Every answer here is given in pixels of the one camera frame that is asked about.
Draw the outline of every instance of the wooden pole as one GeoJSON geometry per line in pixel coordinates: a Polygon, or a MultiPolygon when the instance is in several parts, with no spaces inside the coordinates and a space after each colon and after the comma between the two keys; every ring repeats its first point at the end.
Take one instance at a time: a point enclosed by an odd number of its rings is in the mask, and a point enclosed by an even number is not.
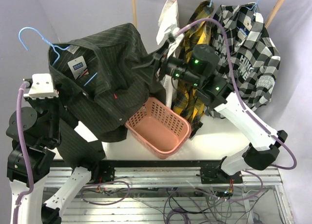
{"type": "Polygon", "coordinates": [[[132,17],[133,17],[133,25],[137,28],[137,4],[136,0],[132,0],[132,17]]]}
{"type": "Polygon", "coordinates": [[[266,27],[266,28],[269,27],[269,25],[270,25],[271,22],[273,21],[273,18],[276,16],[276,14],[277,14],[279,8],[282,6],[282,4],[283,4],[284,1],[285,1],[285,0],[278,0],[278,1],[276,2],[276,5],[274,6],[273,10],[270,12],[269,17],[268,17],[267,21],[265,22],[265,27],[266,27]]]}

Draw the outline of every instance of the yellow plaid shirt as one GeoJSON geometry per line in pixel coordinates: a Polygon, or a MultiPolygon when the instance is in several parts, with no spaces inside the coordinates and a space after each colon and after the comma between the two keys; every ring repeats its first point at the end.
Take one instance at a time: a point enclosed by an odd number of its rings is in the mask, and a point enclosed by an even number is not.
{"type": "MultiPolygon", "coordinates": [[[[214,5],[209,7],[210,0],[200,3],[193,15],[188,21],[188,24],[195,20],[208,18],[214,11],[214,5]]],[[[192,50],[196,44],[209,44],[211,37],[211,23],[202,22],[197,24],[185,33],[183,44],[181,45],[180,59],[187,62],[191,58],[192,50]]],[[[173,111],[186,119],[192,128],[193,136],[201,127],[200,118],[204,115],[204,104],[197,99],[196,89],[189,84],[179,81],[177,87],[177,95],[174,101],[173,111]]]]}

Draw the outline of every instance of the wire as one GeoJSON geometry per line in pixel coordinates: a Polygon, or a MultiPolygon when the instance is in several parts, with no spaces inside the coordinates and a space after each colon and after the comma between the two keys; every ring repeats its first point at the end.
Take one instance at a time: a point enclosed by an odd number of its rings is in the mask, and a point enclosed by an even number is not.
{"type": "Polygon", "coordinates": [[[258,190],[249,190],[249,191],[247,191],[246,195],[247,195],[249,192],[251,192],[251,191],[257,192],[258,190]]]}
{"type": "MultiPolygon", "coordinates": [[[[239,202],[234,202],[234,203],[237,203],[237,204],[239,204],[240,206],[242,206],[242,207],[245,207],[245,205],[243,205],[243,204],[241,204],[241,203],[239,203],[239,202]]],[[[258,221],[260,221],[260,215],[258,214],[258,213],[256,213],[256,212],[253,212],[255,215],[257,215],[258,216],[258,221]]]]}
{"type": "Polygon", "coordinates": [[[121,198],[120,200],[118,200],[118,201],[115,201],[115,202],[112,202],[112,203],[108,203],[108,204],[107,204],[107,203],[96,203],[96,202],[87,201],[86,199],[83,198],[83,192],[84,192],[84,191],[87,191],[87,190],[89,190],[89,189],[83,189],[83,190],[81,190],[81,193],[80,193],[81,199],[82,199],[83,201],[85,201],[86,203],[94,204],[94,205],[100,205],[100,206],[117,204],[117,203],[123,201],[124,199],[126,199],[126,198],[129,196],[129,193],[130,193],[130,185],[129,185],[127,182],[116,180],[116,181],[110,181],[110,182],[105,182],[105,183],[90,184],[90,185],[86,185],[86,186],[84,186],[84,187],[101,186],[101,185],[114,184],[114,183],[123,183],[123,184],[127,185],[127,187],[128,187],[127,194],[126,194],[123,198],[121,198]]]}
{"type": "Polygon", "coordinates": [[[173,199],[174,202],[179,206],[179,208],[181,209],[181,211],[179,211],[179,213],[189,213],[189,214],[200,214],[200,213],[209,213],[209,212],[205,212],[206,210],[208,210],[209,208],[203,209],[200,212],[191,212],[191,211],[187,211],[186,209],[184,209],[175,199],[173,196],[170,197],[168,203],[169,203],[169,207],[171,208],[171,210],[175,210],[174,208],[172,208],[171,204],[170,204],[170,200],[173,199]]]}
{"type": "Polygon", "coordinates": [[[139,201],[139,202],[145,204],[146,206],[148,206],[148,207],[150,207],[150,208],[156,209],[156,210],[158,210],[159,212],[161,212],[161,214],[165,215],[165,214],[164,214],[160,209],[158,209],[157,207],[151,206],[151,205],[145,203],[144,201],[139,200],[138,198],[133,198],[133,197],[131,197],[131,198],[134,199],[135,201],[139,201]]]}
{"type": "Polygon", "coordinates": [[[21,147],[21,151],[23,153],[24,162],[25,162],[26,171],[27,171],[29,190],[21,192],[15,201],[15,208],[13,211],[13,224],[18,224],[19,208],[21,205],[21,200],[23,199],[25,195],[32,193],[34,190],[34,176],[33,176],[33,171],[31,168],[30,159],[29,159],[29,155],[28,155],[28,151],[27,151],[27,147],[25,143],[23,122],[22,122],[22,117],[21,117],[21,100],[23,98],[24,90],[26,89],[28,85],[29,83],[23,82],[22,85],[19,87],[18,100],[16,104],[16,121],[17,121],[17,127],[18,127],[19,144],[21,147]]]}
{"type": "Polygon", "coordinates": [[[215,194],[211,194],[211,193],[208,193],[208,192],[206,192],[206,191],[200,190],[200,189],[198,189],[198,188],[196,188],[196,187],[194,187],[194,189],[195,189],[196,191],[202,192],[203,194],[206,194],[206,195],[208,195],[208,196],[215,197],[216,199],[221,200],[221,201],[227,201],[227,202],[235,202],[235,201],[237,201],[237,202],[238,202],[238,201],[249,200],[249,199],[251,199],[251,198],[256,197],[258,194],[260,194],[260,193],[262,192],[262,190],[263,190],[263,181],[262,181],[262,179],[261,179],[257,174],[255,174],[255,173],[253,173],[253,172],[250,172],[250,171],[248,171],[248,170],[245,170],[245,172],[246,172],[246,173],[249,173],[249,174],[251,174],[251,175],[256,176],[256,177],[259,179],[260,183],[261,183],[260,189],[258,190],[258,192],[256,192],[255,194],[253,194],[253,195],[251,195],[251,196],[248,196],[248,197],[245,197],[245,198],[242,198],[242,199],[236,199],[236,200],[233,200],[233,199],[224,199],[224,198],[221,198],[221,197],[217,197],[215,194]]]}
{"type": "Polygon", "coordinates": [[[223,39],[224,39],[224,42],[225,42],[225,46],[226,46],[226,54],[227,54],[227,59],[228,59],[228,64],[229,64],[229,69],[230,69],[230,76],[231,76],[231,79],[232,79],[232,83],[233,83],[233,87],[234,87],[234,90],[235,90],[235,93],[236,93],[236,96],[237,96],[237,99],[240,103],[240,105],[242,106],[243,110],[246,112],[246,114],[248,114],[251,119],[253,119],[254,122],[256,122],[269,136],[271,136],[274,140],[276,140],[281,146],[283,146],[286,151],[290,154],[290,156],[292,157],[293,159],[293,165],[290,166],[290,167],[284,167],[284,166],[280,166],[280,165],[275,165],[275,164],[272,164],[271,166],[274,166],[276,168],[280,168],[280,169],[286,169],[286,170],[292,170],[292,169],[295,169],[297,167],[297,159],[295,157],[295,155],[293,154],[293,152],[276,136],[272,135],[271,132],[269,131],[269,129],[263,125],[252,113],[250,113],[246,106],[245,106],[245,103],[243,102],[240,94],[239,94],[239,90],[238,90],[238,87],[237,87],[237,84],[236,84],[236,81],[235,81],[235,77],[234,77],[234,70],[233,70],[233,64],[232,64],[232,61],[231,61],[231,52],[230,52],[230,46],[229,46],[229,42],[228,42],[228,38],[226,36],[226,32],[225,32],[225,29],[223,28],[223,26],[217,21],[217,20],[214,20],[212,18],[203,18],[203,19],[199,19],[199,20],[196,20],[186,26],[184,26],[182,29],[180,29],[176,34],[175,34],[175,37],[179,36],[180,34],[184,33],[185,31],[189,30],[190,28],[192,28],[194,25],[198,24],[198,23],[201,23],[203,21],[209,21],[209,22],[212,22],[214,24],[216,24],[220,30],[221,30],[221,33],[223,35],[223,39]]]}
{"type": "Polygon", "coordinates": [[[246,211],[245,213],[243,213],[243,215],[242,215],[239,219],[237,219],[237,221],[236,221],[234,224],[236,224],[236,223],[237,223],[245,214],[247,214],[247,213],[248,213],[248,217],[247,217],[247,221],[248,221],[250,212],[252,211],[252,209],[254,208],[254,206],[257,204],[257,202],[261,199],[261,197],[263,197],[268,191],[269,191],[269,190],[266,190],[265,192],[263,192],[262,195],[258,198],[258,200],[256,200],[256,202],[255,202],[255,203],[253,204],[253,206],[250,208],[250,210],[249,210],[249,211],[246,211]]]}
{"type": "MultiPolygon", "coordinates": [[[[168,203],[168,201],[169,201],[169,199],[173,196],[173,194],[174,193],[178,193],[177,191],[173,191],[173,193],[168,197],[168,199],[166,200],[166,202],[165,202],[165,205],[164,205],[164,214],[165,214],[165,210],[166,210],[166,205],[167,205],[167,203],[168,203]]],[[[188,195],[186,195],[186,194],[183,194],[183,193],[180,193],[181,195],[183,195],[183,196],[186,196],[186,197],[188,197],[195,205],[196,205],[196,207],[200,210],[200,212],[205,216],[205,218],[209,221],[209,222],[211,222],[210,220],[209,220],[209,218],[207,217],[207,215],[203,212],[203,210],[201,210],[201,208],[199,207],[199,205],[196,203],[196,201],[195,200],[193,200],[190,196],[188,196],[188,195]]],[[[176,212],[177,214],[180,214],[181,216],[183,216],[183,218],[185,217],[185,215],[187,215],[186,213],[181,213],[181,212],[179,212],[180,210],[178,210],[178,209],[174,209],[173,210],[173,212],[176,212]]],[[[170,220],[170,217],[171,217],[169,214],[168,214],[168,217],[165,219],[165,215],[163,216],[163,219],[164,219],[164,222],[165,222],[165,224],[168,224],[169,223],[169,220],[170,220]]],[[[184,218],[184,223],[185,224],[189,224],[188,222],[187,222],[187,219],[185,219],[184,218]]]]}
{"type": "MultiPolygon", "coordinates": [[[[230,209],[230,207],[231,207],[231,203],[229,203],[229,207],[228,207],[227,214],[229,213],[229,209],[230,209]]],[[[231,208],[231,214],[230,214],[230,216],[228,217],[228,215],[226,215],[226,218],[225,218],[225,223],[226,223],[226,221],[228,220],[228,218],[230,218],[231,216],[232,216],[232,208],[231,208]]]]}
{"type": "Polygon", "coordinates": [[[175,85],[174,85],[174,78],[173,78],[173,77],[171,77],[171,85],[172,85],[172,87],[174,88],[174,90],[177,91],[177,88],[176,88],[175,85]]]}

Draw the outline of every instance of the laundry basket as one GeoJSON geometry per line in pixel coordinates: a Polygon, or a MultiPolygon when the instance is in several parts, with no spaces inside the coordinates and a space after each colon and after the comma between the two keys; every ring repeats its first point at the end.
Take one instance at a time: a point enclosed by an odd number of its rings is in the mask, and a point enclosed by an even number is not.
{"type": "Polygon", "coordinates": [[[126,127],[160,159],[175,154],[191,134],[187,120],[153,97],[126,122],[126,127]]]}

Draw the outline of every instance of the white table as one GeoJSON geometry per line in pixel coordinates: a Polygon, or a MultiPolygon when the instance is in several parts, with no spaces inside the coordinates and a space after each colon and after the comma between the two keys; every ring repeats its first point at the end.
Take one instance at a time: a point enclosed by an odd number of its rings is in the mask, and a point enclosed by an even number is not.
{"type": "MultiPolygon", "coordinates": [[[[203,116],[203,126],[196,135],[187,140],[181,149],[166,160],[220,160],[230,156],[249,144],[248,139],[227,119],[203,116]]],[[[75,129],[88,142],[96,137],[81,122],[75,129]]],[[[159,160],[128,131],[127,139],[118,143],[103,143],[109,160],[159,160]]],[[[55,149],[55,160],[61,156],[55,149]]]]}

